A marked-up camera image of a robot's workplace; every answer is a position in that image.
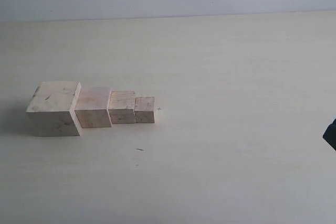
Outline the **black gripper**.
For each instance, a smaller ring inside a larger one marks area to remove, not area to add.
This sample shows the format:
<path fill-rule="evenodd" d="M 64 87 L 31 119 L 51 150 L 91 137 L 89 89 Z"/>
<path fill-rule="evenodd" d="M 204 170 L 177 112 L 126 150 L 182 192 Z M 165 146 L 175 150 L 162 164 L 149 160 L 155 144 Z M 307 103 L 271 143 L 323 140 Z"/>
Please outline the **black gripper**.
<path fill-rule="evenodd" d="M 325 130 L 323 139 L 336 151 L 336 119 Z"/>

